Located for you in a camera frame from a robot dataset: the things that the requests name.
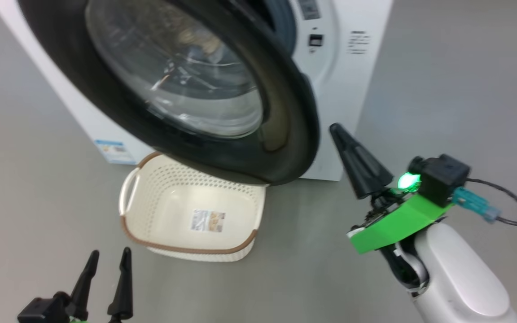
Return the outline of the cream perforated laundry basket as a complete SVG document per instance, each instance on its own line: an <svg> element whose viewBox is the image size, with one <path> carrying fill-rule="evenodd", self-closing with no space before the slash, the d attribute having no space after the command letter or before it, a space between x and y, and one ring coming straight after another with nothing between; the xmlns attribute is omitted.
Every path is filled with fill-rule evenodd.
<svg viewBox="0 0 517 323"><path fill-rule="evenodd" d="M265 187L223 180L152 153L125 178L118 210L127 237L151 252L236 262L253 248L265 197ZM192 231L195 209L226 213L222 232Z"/></svg>

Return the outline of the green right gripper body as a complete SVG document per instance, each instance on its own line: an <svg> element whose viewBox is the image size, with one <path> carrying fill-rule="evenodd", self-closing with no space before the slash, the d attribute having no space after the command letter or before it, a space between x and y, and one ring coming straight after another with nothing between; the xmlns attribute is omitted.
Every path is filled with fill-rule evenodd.
<svg viewBox="0 0 517 323"><path fill-rule="evenodd" d="M377 192L353 190L358 200L371 198L371 210L361 225L353 225L348 239L359 254L403 241L441 218L453 204L443 206L418 193L418 189L382 188Z"/></svg>

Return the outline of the white front-load washing machine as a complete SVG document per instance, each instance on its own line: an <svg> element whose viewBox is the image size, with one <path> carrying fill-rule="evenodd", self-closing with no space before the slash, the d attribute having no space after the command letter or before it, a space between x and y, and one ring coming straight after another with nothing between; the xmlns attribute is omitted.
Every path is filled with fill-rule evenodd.
<svg viewBox="0 0 517 323"><path fill-rule="evenodd" d="M299 178L338 181L343 167L329 127L341 123L347 130L355 130L393 0L318 0L318 20L304 20L298 1L290 0L290 4L297 30L291 57L311 84L320 126L314 162ZM160 153L84 98L39 45L17 0L0 0L0 18L90 139L123 142L137 162L135 167L146 156Z"/></svg>

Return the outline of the black washing machine door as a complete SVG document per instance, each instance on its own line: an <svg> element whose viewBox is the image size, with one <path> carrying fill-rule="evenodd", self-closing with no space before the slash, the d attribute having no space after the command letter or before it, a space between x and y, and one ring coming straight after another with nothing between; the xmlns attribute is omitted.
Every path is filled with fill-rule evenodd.
<svg viewBox="0 0 517 323"><path fill-rule="evenodd" d="M152 149L224 180L276 186L313 164L315 96L246 0L17 0L72 85Z"/></svg>

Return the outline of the paper label in basket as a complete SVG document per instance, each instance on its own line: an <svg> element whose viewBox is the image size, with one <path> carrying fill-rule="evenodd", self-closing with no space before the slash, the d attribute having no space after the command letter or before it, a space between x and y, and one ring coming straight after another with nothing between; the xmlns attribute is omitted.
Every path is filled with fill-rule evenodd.
<svg viewBox="0 0 517 323"><path fill-rule="evenodd" d="M226 213L195 209L192 214L190 229L198 232L223 232Z"/></svg>

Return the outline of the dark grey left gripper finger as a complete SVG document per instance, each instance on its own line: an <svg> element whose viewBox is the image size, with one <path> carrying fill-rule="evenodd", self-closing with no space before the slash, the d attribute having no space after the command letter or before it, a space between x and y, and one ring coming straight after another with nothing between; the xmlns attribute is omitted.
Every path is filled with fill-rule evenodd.
<svg viewBox="0 0 517 323"><path fill-rule="evenodd" d="M84 266L74 289L70 294L70 305L68 313L70 317L77 320L88 319L88 298L92 279L96 274L99 261L99 251L92 251L86 265Z"/></svg>
<svg viewBox="0 0 517 323"><path fill-rule="evenodd" d="M123 250L119 270L115 296L107 308L111 321L125 321L133 317L132 252L129 247Z"/></svg>

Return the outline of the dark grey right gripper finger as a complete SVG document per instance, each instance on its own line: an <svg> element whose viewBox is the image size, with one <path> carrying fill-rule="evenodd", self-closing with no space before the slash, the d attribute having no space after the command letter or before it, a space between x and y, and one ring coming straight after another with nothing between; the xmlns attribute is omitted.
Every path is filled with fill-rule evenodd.
<svg viewBox="0 0 517 323"><path fill-rule="evenodd" d="M385 192L393 174L340 123L330 125L329 132L357 199Z"/></svg>

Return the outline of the blue energy label sticker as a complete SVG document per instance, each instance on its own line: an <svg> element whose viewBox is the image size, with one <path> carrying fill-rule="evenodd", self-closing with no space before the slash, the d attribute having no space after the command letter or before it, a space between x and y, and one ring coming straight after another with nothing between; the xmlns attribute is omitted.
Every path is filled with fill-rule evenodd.
<svg viewBox="0 0 517 323"><path fill-rule="evenodd" d="M137 164L135 158L128 151L123 142L95 140L94 144L108 163L127 165Z"/></svg>

